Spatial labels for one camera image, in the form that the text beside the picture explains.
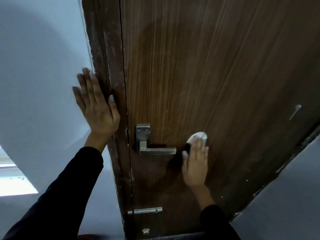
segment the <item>window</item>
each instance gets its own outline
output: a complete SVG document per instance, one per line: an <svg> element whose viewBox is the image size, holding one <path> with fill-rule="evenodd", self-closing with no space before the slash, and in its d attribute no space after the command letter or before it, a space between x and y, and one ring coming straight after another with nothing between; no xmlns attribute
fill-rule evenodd
<svg viewBox="0 0 320 240"><path fill-rule="evenodd" d="M35 187L0 146L0 197L37 193Z"/></svg>

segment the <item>wooden door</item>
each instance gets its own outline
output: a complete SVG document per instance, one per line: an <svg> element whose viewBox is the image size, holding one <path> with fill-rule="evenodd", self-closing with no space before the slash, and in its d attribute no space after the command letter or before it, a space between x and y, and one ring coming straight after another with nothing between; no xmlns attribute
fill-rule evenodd
<svg viewBox="0 0 320 240"><path fill-rule="evenodd" d="M206 184L228 217L277 176L320 119L320 0L120 0L120 10L133 208L163 208L134 215L135 238L201 231L182 148L207 133ZM177 155L139 156L137 124Z"/></svg>

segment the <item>lever handle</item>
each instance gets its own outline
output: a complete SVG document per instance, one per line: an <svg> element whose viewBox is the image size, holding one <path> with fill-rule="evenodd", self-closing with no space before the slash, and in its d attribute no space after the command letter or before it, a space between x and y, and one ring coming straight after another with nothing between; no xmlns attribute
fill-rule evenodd
<svg viewBox="0 0 320 240"><path fill-rule="evenodd" d="M139 155L173 155L177 152L175 147L147 148L146 140L141 140L139 144Z"/></svg>
<svg viewBox="0 0 320 240"><path fill-rule="evenodd" d="M148 148L150 137L150 125L138 124L136 127L136 145L139 155L173 155L176 154L175 147Z"/></svg>

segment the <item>white wall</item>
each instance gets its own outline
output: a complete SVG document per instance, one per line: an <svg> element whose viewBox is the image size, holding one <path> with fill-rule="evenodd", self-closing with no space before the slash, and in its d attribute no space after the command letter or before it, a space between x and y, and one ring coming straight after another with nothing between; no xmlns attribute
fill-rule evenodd
<svg viewBox="0 0 320 240"><path fill-rule="evenodd" d="M232 226L241 239L319 239L320 137L258 194Z"/></svg>
<svg viewBox="0 0 320 240"><path fill-rule="evenodd" d="M82 67L91 62L78 0L0 0L0 145L39 191L0 198L0 238L86 140L71 89ZM108 150L103 157L79 233L123 236Z"/></svg>

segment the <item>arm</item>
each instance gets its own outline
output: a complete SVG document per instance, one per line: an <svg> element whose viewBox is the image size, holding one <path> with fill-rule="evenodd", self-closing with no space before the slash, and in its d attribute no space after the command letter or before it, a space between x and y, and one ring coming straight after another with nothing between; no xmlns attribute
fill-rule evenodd
<svg viewBox="0 0 320 240"><path fill-rule="evenodd" d="M103 168L101 153L117 130L120 116L112 95L106 103L97 78L87 68L78 74L74 95L91 133L75 157L4 239L75 239L86 205Z"/></svg>
<svg viewBox="0 0 320 240"><path fill-rule="evenodd" d="M193 140L190 155L186 151L182 152L183 179L194 193L202 210L200 222L206 235L210 239L240 239L205 186L208 172L208 152L209 148L206 147L205 140L201 138Z"/></svg>

